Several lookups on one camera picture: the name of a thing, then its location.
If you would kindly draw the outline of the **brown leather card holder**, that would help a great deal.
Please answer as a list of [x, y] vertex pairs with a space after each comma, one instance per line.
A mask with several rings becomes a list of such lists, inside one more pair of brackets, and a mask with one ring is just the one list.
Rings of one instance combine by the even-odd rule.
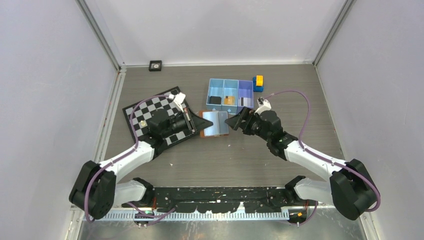
[[212, 126], [203, 129], [200, 132], [201, 138], [228, 136], [230, 128], [225, 120], [229, 118], [227, 111], [203, 110], [199, 111], [199, 116], [212, 122]]

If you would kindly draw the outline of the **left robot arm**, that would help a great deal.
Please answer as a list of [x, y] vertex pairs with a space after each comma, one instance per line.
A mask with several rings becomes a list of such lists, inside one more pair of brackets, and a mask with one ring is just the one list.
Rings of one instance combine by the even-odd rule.
[[199, 134], [213, 122], [185, 107], [170, 116], [165, 109], [154, 110], [142, 126], [147, 133], [128, 150], [108, 160], [87, 161], [81, 167], [69, 201], [85, 212], [87, 219], [103, 218], [113, 206], [136, 202], [148, 207], [153, 202], [152, 185], [135, 178], [125, 183], [120, 180], [139, 166], [157, 158], [169, 148], [167, 138], [174, 134]]

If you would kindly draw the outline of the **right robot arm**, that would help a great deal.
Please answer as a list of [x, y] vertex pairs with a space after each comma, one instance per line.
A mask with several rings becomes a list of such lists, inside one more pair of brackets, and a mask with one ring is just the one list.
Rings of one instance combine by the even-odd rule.
[[380, 206], [381, 195], [361, 161], [337, 159], [308, 147], [283, 129], [273, 110], [257, 112], [244, 107], [225, 123], [234, 131], [240, 129], [245, 135], [260, 137], [274, 156], [298, 164], [323, 179], [300, 177], [288, 183], [285, 198], [291, 205], [299, 205], [303, 200], [318, 201], [334, 206], [349, 220]]

